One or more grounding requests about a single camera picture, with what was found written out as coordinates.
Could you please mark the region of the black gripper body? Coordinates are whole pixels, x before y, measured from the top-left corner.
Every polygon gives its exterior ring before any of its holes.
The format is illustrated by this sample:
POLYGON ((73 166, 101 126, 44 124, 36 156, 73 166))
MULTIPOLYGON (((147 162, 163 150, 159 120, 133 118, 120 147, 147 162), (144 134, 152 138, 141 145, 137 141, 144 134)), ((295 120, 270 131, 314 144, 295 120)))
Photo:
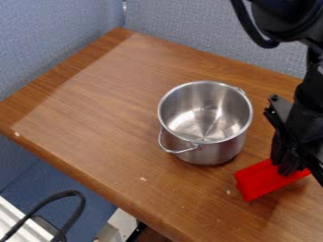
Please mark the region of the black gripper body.
POLYGON ((268 97, 264 116, 287 148, 298 148, 306 169, 323 186, 323 113, 314 112, 295 100, 290 103, 278 95, 268 97))

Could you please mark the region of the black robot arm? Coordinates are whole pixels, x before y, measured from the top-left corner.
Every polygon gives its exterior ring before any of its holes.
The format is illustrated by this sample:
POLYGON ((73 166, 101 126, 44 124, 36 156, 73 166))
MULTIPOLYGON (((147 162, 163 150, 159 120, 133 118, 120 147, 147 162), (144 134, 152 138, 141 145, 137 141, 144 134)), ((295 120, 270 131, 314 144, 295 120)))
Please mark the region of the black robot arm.
POLYGON ((302 50, 303 80, 292 100, 268 98, 275 128, 270 158, 283 176, 310 170, 323 185, 323 0, 250 0, 255 24, 270 39, 302 50))

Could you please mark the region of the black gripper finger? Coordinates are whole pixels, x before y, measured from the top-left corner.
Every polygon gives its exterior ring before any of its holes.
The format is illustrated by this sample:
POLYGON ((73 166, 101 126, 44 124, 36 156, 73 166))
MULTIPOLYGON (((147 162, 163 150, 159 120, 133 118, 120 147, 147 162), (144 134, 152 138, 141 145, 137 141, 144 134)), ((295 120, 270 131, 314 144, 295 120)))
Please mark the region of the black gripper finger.
POLYGON ((270 159, 274 165, 283 165, 288 161, 288 148, 283 144, 279 132, 272 136, 270 159))
POLYGON ((279 151, 279 174, 290 176, 295 171, 303 171, 306 169, 304 157, 298 148, 283 148, 279 151))

